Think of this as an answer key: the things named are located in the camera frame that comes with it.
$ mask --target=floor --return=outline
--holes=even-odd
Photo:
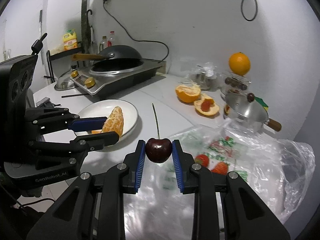
[[[57,182],[48,186],[44,186],[42,190],[42,196],[40,198],[36,197],[23,197],[21,196],[18,201],[21,204],[26,204],[30,202],[34,202],[43,198],[52,198],[56,200],[68,187],[68,183],[66,181]],[[53,204],[53,201],[46,200],[33,205],[30,205],[33,209],[39,212],[46,212],[47,209]]]

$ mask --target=clear plastic bag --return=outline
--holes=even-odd
[[[247,130],[239,131],[231,120],[218,129],[197,125],[170,140],[196,157],[209,157],[208,168],[225,162],[236,171],[284,223],[303,200],[315,169],[311,146],[276,140]],[[126,230],[130,239],[190,239],[194,196],[177,187],[172,157],[156,164],[146,159],[141,188],[125,197]],[[223,227],[221,203],[219,225]]]

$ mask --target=gas stove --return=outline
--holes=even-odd
[[[165,66],[165,61],[142,59],[121,64],[110,60],[108,66],[89,66],[72,73],[71,80],[89,95],[97,95],[104,100],[120,90],[132,87],[156,75],[158,68]]]

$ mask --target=gold knob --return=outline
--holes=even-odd
[[[73,71],[73,72],[71,73],[71,76],[72,76],[73,78],[75,78],[75,77],[78,76],[78,75],[79,75],[79,73],[78,73],[77,70],[75,70],[75,71]]]
[[[84,84],[87,88],[90,88],[93,87],[96,84],[96,82],[94,81],[93,77],[90,77],[85,80]]]

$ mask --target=plate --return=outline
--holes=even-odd
[[[109,99],[94,103],[92,105],[87,106],[82,109],[78,115],[80,118],[88,118],[88,117],[100,117],[106,116],[108,117],[112,110],[119,106],[122,109],[124,125],[123,125],[123,133],[120,137],[119,141],[126,137],[131,130],[135,127],[138,120],[138,111],[135,106],[124,100],[116,100]],[[88,135],[88,132],[75,132],[77,136],[80,135]]]

